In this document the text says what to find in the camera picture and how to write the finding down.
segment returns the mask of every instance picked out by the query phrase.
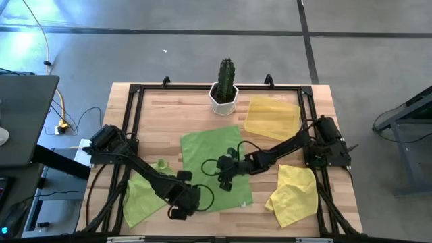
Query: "rag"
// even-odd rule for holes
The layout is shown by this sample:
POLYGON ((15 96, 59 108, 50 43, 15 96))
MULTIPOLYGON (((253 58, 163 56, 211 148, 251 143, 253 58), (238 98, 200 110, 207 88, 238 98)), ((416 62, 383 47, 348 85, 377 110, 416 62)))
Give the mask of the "rag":
MULTIPOLYGON (((163 159, 159 159, 151 167, 159 173, 174 176, 174 172, 167 167, 167 162, 163 159)), ((135 227, 166 204, 156 196, 150 182, 140 174, 135 173, 128 180, 128 188, 123 200, 123 216, 129 228, 135 227)))
POLYGON ((265 203, 282 228, 317 213, 318 192, 311 169, 279 165, 277 190, 265 203))
MULTIPOLYGON (((231 192, 226 192, 219 187, 217 176, 207 176, 201 171, 201 165, 207 159, 204 171, 209 174, 219 172, 216 168, 217 159, 226 155, 228 148, 237 149, 242 141, 238 126, 228 126, 207 130, 203 132, 191 132, 182 136, 183 170, 192 172, 192 184, 204 184, 214 194, 215 200, 206 212, 219 211, 233 207, 244 207, 252 203, 252 190, 249 184, 249 175, 235 176, 232 180, 231 192)), ((240 146, 240 158, 244 156, 243 146, 240 146)), ((209 190, 201 187, 200 209, 211 204, 212 195, 209 190)))

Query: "green cloth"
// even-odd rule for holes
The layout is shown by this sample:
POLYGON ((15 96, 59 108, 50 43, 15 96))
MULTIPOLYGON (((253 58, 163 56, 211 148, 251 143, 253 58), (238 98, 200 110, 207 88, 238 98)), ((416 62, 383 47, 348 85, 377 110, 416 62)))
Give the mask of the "green cloth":
MULTIPOLYGON (((174 176, 174 172, 167 167, 167 162, 160 159, 151 165, 159 173, 174 176)), ((129 228, 135 227, 144 219, 158 211, 167 203, 156 196, 148 180, 135 173, 128 180, 128 188, 123 200, 123 216, 129 228)))
MULTIPOLYGON (((204 184, 215 194, 215 202, 207 211, 218 211, 240 207, 252 203, 252 191, 249 185, 249 175, 238 175, 232 180, 231 192, 219 188, 217 176, 207 176, 201 171, 201 164, 207 159, 218 159, 227 154, 228 148, 237 149, 241 141, 238 126, 228 126, 204 132, 192 132, 182 136, 183 170, 192 172, 192 184, 204 184)), ((240 146, 240 159, 244 157, 240 146)), ((206 173, 215 173, 216 161, 209 161, 204 166, 206 173)), ((211 203, 211 193, 201 188, 199 209, 204 209, 211 203)))

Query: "white pot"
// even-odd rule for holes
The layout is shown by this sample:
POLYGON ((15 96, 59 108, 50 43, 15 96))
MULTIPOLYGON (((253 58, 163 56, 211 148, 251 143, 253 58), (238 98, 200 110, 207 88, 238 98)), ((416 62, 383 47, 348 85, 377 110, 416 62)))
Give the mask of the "white pot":
POLYGON ((217 84, 217 82, 214 82, 210 88, 210 91, 209 91, 209 97, 211 100, 211 104, 213 106, 213 112, 215 112, 218 115, 227 116, 227 115, 231 114, 236 109, 236 103, 237 103, 237 98, 238 98, 238 88, 233 86, 236 89, 236 96, 234 97, 234 100, 232 102, 219 104, 211 96, 211 91, 215 88, 216 84, 217 84))

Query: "wooden tabletop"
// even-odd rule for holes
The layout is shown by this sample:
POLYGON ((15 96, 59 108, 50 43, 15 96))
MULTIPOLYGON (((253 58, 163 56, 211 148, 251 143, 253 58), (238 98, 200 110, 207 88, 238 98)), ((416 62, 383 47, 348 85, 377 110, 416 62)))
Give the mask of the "wooden tabletop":
MULTIPOLYGON (((130 83, 113 84, 105 112, 104 124, 122 126, 129 85, 130 83)), ((312 88, 317 115, 332 117, 336 124, 338 124, 330 87, 328 85, 313 85, 312 88)), ((165 159, 168 161, 169 167, 177 171, 182 168, 181 135, 233 124, 239 125, 242 139, 252 141, 263 149, 271 148, 280 143, 280 141, 252 134, 244 130, 243 123, 248 111, 250 97, 252 95, 261 95, 295 105, 298 104, 295 92, 242 90, 238 97, 237 109, 230 116, 222 117, 213 113, 207 93, 207 90, 146 90, 138 129, 138 139, 140 140, 138 154, 140 157, 148 163, 154 163, 157 159, 165 159)), ((128 131, 132 129, 136 102, 137 98, 134 99, 132 105, 128 131)), ((253 150, 253 147, 245 146, 246 153, 253 150)), ((296 151, 280 159, 277 163, 304 167, 302 151, 296 151)), ((88 189, 99 167, 97 166, 91 171, 77 230, 85 227, 85 205, 88 189)), ((265 173, 250 177, 253 203, 245 208, 234 208, 213 213, 197 212, 186 221, 174 221, 167 217, 168 206, 166 206, 132 229, 129 229, 123 220, 121 234, 319 236, 316 215, 311 215, 306 219, 281 229, 273 212, 267 211, 264 208, 265 202, 277 188, 277 168, 278 166, 275 165, 265 173)), ((343 169, 336 167, 329 167, 328 170, 336 206, 351 223, 352 227, 361 232, 360 217, 349 175, 343 169)), ((96 216, 107 200, 112 171, 112 165, 106 166, 96 181, 90 200, 90 220, 96 216)), ((111 213, 110 229, 115 221, 116 207, 117 204, 111 213)), ((323 210, 327 229, 330 230, 329 214, 325 203, 323 203, 323 210)))

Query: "concrete floor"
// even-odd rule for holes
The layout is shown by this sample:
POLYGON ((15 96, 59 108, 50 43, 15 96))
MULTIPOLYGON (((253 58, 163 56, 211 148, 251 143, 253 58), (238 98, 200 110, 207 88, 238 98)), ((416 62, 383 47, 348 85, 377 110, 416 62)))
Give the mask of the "concrete floor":
MULTIPOLYGON (((171 30, 301 31, 295 0, 31 1, 46 26, 171 30)), ((427 0, 304 0, 311 31, 432 32, 427 0)), ((33 25, 22 2, 10 0, 0 25, 33 25)), ((92 106, 105 110, 112 82, 214 82, 224 57, 236 64, 236 82, 311 84, 301 36, 188 36, 48 34, 52 74, 60 76, 67 111, 78 119, 92 106)), ((44 74, 39 32, 0 32, 0 67, 44 74)), ((406 174, 396 145, 371 131, 373 120, 432 84, 432 40, 312 38, 319 83, 329 84, 342 134, 352 151, 354 190, 364 232, 432 241, 432 196, 395 198, 406 174)), ((47 136, 46 147, 77 146, 97 131, 91 111, 77 136, 47 136)), ((58 123, 51 112, 49 132, 58 123)))

